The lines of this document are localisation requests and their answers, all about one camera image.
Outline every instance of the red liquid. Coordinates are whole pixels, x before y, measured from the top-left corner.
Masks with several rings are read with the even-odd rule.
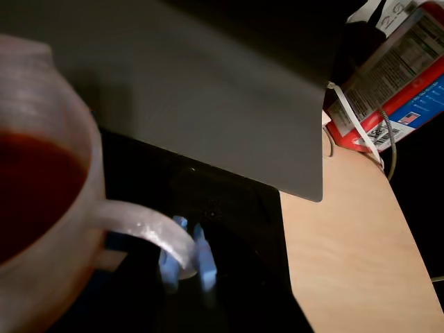
[[[51,142],[0,134],[0,264],[57,222],[86,175],[74,157]]]

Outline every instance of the black desk surface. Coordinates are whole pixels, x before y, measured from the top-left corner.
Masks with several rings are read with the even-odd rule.
[[[121,135],[103,131],[107,197],[201,223],[218,267],[217,306],[203,305],[197,277],[166,296],[159,248],[111,234],[129,252],[113,274],[96,271],[58,332],[310,332],[289,279],[279,192]]]

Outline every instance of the cable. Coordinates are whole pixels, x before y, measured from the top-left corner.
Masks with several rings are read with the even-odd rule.
[[[390,181],[391,178],[393,177],[393,174],[395,173],[396,160],[398,159],[398,152],[396,151],[395,135],[393,134],[393,129],[391,127],[391,122],[390,122],[389,116],[387,115],[387,112],[382,105],[379,107],[379,112],[381,112],[382,117],[384,118],[384,121],[386,122],[387,130],[388,130],[388,137],[390,138],[391,165],[390,165],[390,171],[388,172],[388,175],[387,175],[387,179],[388,179],[388,181]]]
[[[328,157],[333,157],[334,154],[334,142],[333,142],[333,138],[330,135],[330,133],[328,133],[328,130],[325,128],[325,126],[322,127],[322,129],[324,130],[325,134],[328,137],[328,141],[330,141],[330,154],[328,155]]]

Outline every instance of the frosted glass mug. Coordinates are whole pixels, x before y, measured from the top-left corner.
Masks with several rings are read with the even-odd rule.
[[[62,218],[0,265],[0,332],[42,332],[52,324],[89,280],[105,230],[151,241],[189,267],[194,242],[173,220],[146,207],[105,199],[99,130],[56,71],[49,46],[0,35],[1,132],[54,142],[88,174]],[[14,221],[0,221],[0,227],[3,223]]]

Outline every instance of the wooden surface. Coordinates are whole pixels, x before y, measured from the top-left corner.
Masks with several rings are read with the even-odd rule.
[[[313,329],[444,332],[438,298],[384,174],[366,156],[336,147],[323,158],[323,188],[320,203],[280,194],[293,293]]]

